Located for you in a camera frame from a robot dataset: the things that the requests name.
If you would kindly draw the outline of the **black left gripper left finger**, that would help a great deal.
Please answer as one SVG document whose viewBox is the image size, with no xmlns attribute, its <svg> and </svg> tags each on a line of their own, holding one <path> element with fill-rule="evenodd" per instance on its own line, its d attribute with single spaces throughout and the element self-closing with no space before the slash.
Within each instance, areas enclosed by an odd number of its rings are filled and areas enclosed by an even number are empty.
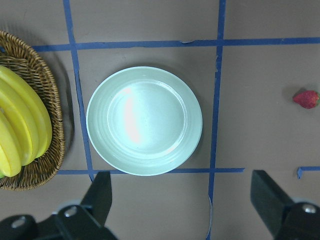
<svg viewBox="0 0 320 240">
<path fill-rule="evenodd" d="M 100 171 L 96 174 L 80 205 L 101 226 L 105 225 L 112 206 L 112 184 L 109 171 Z"/>
</svg>

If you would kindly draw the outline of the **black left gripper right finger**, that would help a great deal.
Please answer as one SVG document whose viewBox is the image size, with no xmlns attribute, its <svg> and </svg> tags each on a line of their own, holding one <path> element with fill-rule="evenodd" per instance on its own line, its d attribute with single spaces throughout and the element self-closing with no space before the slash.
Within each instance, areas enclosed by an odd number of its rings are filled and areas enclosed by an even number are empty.
<svg viewBox="0 0 320 240">
<path fill-rule="evenodd" d="M 294 204 L 292 198 L 264 170 L 252 171 L 250 201 L 271 235 L 278 234 Z"/>
</svg>

